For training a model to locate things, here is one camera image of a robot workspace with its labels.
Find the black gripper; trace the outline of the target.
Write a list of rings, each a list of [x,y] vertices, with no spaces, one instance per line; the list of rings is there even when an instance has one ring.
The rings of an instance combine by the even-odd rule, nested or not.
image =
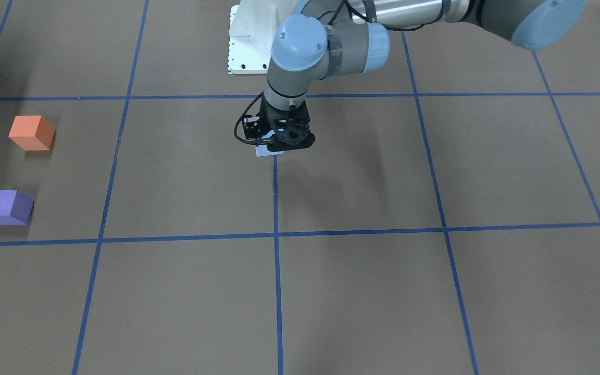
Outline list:
[[[309,127],[306,102],[291,105],[289,110],[273,107],[262,98],[255,116],[243,114],[243,143],[261,146],[267,152],[285,152],[311,147],[315,135]]]

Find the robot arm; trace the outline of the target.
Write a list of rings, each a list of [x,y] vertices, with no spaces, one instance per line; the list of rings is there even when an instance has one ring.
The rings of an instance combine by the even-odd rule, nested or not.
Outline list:
[[[258,156],[311,147],[310,84],[381,68],[391,31],[469,23],[538,51],[562,38],[585,7],[584,1],[298,1],[272,28],[260,109],[253,116],[243,111],[233,133]]]

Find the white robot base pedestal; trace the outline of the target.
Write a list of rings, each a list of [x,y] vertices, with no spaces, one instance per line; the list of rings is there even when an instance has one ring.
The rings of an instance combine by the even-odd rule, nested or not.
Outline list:
[[[266,74],[273,38],[297,1],[240,1],[230,9],[227,73]]]

